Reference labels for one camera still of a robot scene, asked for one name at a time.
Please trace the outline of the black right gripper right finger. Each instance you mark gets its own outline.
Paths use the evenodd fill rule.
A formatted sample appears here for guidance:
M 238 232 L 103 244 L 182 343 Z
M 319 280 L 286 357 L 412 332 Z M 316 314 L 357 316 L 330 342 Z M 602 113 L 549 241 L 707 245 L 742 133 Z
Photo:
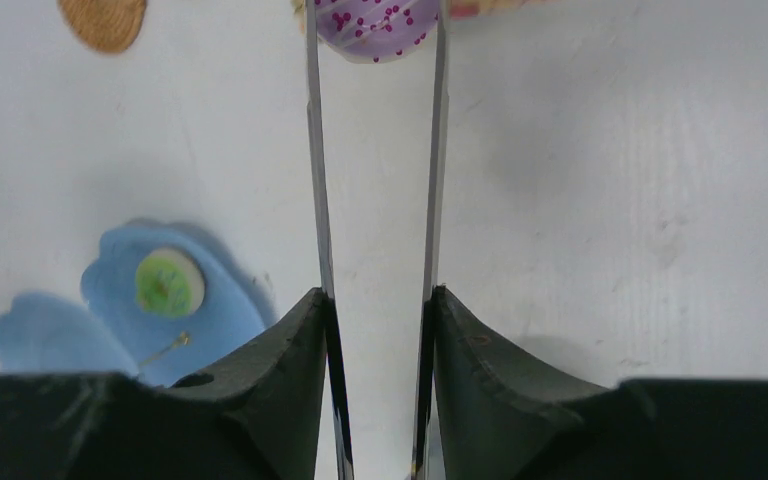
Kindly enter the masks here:
M 768 479 L 768 380 L 603 388 L 481 322 L 438 287 L 435 382 L 450 479 Z

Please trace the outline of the green frosted donut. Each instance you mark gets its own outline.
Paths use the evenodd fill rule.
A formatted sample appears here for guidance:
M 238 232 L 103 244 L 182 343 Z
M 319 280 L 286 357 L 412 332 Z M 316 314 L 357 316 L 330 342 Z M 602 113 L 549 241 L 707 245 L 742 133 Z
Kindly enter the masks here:
M 170 247 L 155 249 L 142 259 L 134 283 L 142 311 L 171 319 L 194 314 L 206 293 L 206 280 L 197 263 Z

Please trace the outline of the purple sprinkled donut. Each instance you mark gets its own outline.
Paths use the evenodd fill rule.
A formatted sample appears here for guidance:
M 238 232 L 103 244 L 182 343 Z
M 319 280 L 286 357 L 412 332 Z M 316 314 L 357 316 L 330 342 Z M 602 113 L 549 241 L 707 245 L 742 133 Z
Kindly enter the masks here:
M 344 58 L 385 63 L 423 46 L 436 29 L 441 3 L 428 0 L 313 0 L 318 39 Z

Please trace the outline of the metal serving tongs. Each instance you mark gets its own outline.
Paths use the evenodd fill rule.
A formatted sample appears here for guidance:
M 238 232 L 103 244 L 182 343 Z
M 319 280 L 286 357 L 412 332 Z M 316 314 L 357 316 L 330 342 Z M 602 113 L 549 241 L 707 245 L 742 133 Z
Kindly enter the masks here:
M 321 77 L 319 46 L 322 43 L 312 25 L 312 12 L 297 6 L 303 20 L 305 39 L 307 129 L 311 161 L 313 204 L 317 235 L 317 250 L 321 288 L 328 298 L 329 319 L 325 324 L 327 363 L 330 376 L 334 419 L 337 474 L 341 479 L 355 476 L 348 397 L 339 322 L 334 290 L 334 267 L 329 206 L 326 182 Z M 433 313 L 434 290 L 438 285 L 440 226 L 444 192 L 444 174 L 449 120 L 449 33 L 451 15 L 444 4 L 436 29 L 427 41 L 434 41 L 435 69 L 430 127 L 430 163 L 426 233 L 424 242 L 424 273 L 422 313 L 418 348 L 413 447 L 410 476 L 426 479 L 429 476 L 429 433 L 433 406 L 433 378 L 435 353 L 435 319 Z

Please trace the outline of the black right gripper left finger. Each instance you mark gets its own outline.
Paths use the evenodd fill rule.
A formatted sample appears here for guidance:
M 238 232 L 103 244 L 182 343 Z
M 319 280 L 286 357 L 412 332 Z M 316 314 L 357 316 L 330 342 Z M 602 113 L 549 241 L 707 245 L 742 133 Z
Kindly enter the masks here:
M 0 479 L 311 479 L 326 294 L 169 388 L 113 372 L 0 375 Z

